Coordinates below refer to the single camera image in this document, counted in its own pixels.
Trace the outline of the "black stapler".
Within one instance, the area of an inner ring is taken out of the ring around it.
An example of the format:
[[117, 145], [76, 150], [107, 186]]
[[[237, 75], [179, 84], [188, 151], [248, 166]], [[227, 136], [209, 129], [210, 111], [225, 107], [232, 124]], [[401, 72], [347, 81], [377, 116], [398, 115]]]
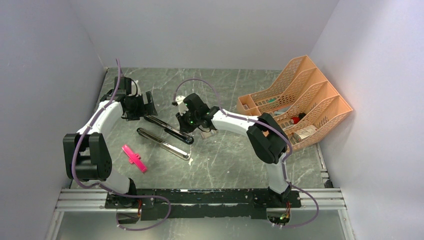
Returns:
[[144, 120], [163, 128], [163, 130], [166, 133], [168, 133], [169, 135], [173, 136], [174, 138], [180, 140], [181, 142], [185, 144], [191, 145], [195, 141], [194, 138], [188, 133], [178, 130], [176, 127], [173, 127], [172, 125], [166, 123], [165, 121], [160, 120], [159, 118], [153, 115], [144, 116], [143, 118]]

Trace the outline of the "beige stapler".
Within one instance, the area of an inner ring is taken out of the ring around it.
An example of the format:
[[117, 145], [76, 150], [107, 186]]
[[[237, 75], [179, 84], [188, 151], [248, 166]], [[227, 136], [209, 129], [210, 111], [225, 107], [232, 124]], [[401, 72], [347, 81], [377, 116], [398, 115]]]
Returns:
[[172, 153], [173, 155], [185, 160], [189, 161], [191, 159], [191, 155], [188, 152], [183, 151], [182, 149], [172, 145], [171, 143], [167, 142], [166, 140], [160, 138], [159, 136], [155, 135], [154, 133], [145, 130], [142, 127], [139, 127], [136, 129], [136, 132], [148, 139], [153, 141], [154, 143], [158, 144], [162, 149], [165, 149], [166, 151]]

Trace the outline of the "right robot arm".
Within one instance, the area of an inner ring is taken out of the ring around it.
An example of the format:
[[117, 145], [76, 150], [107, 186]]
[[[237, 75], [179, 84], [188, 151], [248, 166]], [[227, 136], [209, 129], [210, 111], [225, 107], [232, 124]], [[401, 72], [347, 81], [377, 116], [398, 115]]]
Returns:
[[270, 114], [248, 116], [208, 107], [196, 93], [175, 96], [172, 104], [178, 107], [176, 118], [181, 132], [229, 131], [247, 137], [256, 156], [265, 163], [272, 191], [270, 202], [275, 207], [288, 202], [291, 187], [283, 171], [288, 137]]

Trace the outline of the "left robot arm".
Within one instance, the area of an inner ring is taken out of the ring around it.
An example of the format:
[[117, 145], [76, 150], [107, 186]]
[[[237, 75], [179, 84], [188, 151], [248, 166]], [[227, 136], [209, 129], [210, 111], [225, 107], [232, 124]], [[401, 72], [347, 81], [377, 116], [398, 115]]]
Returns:
[[134, 181], [113, 169], [106, 137], [119, 119], [138, 121], [156, 116], [151, 91], [141, 92], [138, 81], [117, 76], [114, 88], [105, 93], [90, 120], [76, 133], [64, 136], [62, 144], [66, 174], [82, 188], [99, 186], [112, 194], [126, 208], [139, 200]]

